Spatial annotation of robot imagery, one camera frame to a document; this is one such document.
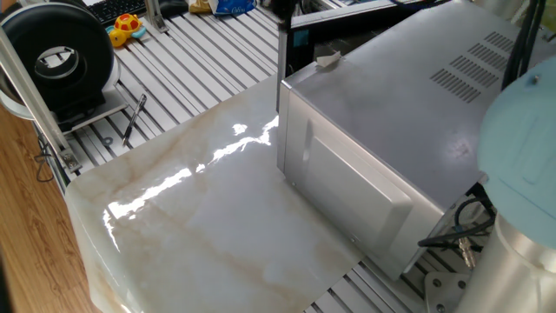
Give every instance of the small white paper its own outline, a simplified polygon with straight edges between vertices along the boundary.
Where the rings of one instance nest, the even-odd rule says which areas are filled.
[[[316,58],[316,63],[319,64],[322,67],[327,67],[330,64],[340,60],[340,58],[341,58],[341,54],[338,51],[338,52],[334,53],[332,56],[317,57]]]

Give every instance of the metal bracket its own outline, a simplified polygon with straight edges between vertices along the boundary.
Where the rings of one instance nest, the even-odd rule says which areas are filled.
[[[147,9],[147,19],[149,23],[155,26],[156,30],[160,32],[168,31],[168,27],[166,27],[160,11],[158,0],[145,0],[145,8]]]
[[[22,98],[23,103],[29,108],[36,126],[48,140],[54,153],[62,158],[69,171],[79,170],[81,164],[77,161],[68,140],[58,127],[2,27],[0,27],[0,65],[16,89],[17,94]]]
[[[469,281],[469,275],[431,272],[425,276],[428,313],[454,313]]]

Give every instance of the cable connector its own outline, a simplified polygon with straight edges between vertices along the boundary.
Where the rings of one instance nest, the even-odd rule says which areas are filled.
[[[474,269],[477,265],[477,259],[475,259],[475,253],[471,250],[471,242],[469,241],[469,238],[463,237],[458,239],[458,244],[467,267],[471,270]]]

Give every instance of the metal pole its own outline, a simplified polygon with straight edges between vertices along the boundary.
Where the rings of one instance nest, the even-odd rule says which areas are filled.
[[[147,9],[147,19],[149,23],[155,26],[156,30],[160,32],[168,31],[168,27],[166,27],[164,23],[164,18],[162,18],[158,0],[145,0],[145,8]]]
[[[22,98],[23,103],[29,108],[38,128],[52,146],[55,154],[60,157],[69,171],[79,170],[81,164],[77,161],[70,144],[63,136],[2,27],[0,27],[0,66]]]

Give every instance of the wooden surface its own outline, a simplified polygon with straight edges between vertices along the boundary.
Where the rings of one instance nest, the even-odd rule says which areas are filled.
[[[31,123],[0,108],[0,245],[15,312],[100,312],[60,190],[36,181],[38,154]]]

